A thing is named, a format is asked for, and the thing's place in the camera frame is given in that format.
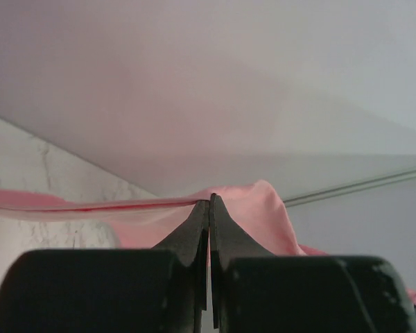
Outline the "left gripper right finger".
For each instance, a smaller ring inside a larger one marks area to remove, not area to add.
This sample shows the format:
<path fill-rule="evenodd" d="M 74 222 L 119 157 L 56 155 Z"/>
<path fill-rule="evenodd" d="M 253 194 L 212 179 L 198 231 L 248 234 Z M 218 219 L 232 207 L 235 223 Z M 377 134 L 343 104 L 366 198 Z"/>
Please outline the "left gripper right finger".
<path fill-rule="evenodd" d="M 220 332 L 416 332 L 416 303 L 380 257 L 274 255 L 215 194 L 209 229 Z"/>

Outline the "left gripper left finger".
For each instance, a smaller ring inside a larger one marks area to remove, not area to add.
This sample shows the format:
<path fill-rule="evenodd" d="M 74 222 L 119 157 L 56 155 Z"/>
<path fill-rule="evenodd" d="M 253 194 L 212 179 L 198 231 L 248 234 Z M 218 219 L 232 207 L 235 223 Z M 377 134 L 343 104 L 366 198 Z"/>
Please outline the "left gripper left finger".
<path fill-rule="evenodd" d="M 32 250 L 0 286 L 0 332 L 199 332 L 208 203 L 150 249 Z"/>

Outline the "pink t shirt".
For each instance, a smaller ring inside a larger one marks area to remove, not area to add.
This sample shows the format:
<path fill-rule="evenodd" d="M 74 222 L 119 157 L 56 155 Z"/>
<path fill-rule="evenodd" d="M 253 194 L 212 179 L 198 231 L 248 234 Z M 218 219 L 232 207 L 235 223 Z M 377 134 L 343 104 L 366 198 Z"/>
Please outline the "pink t shirt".
<path fill-rule="evenodd" d="M 298 243 L 282 199 L 265 180 L 211 187 L 183 197 L 100 203 L 0 189 L 0 223 L 104 220 L 122 248 L 152 248 L 183 223 L 199 200 L 208 201 L 213 194 L 222 198 L 233 221 L 272 254 L 320 255 Z"/>

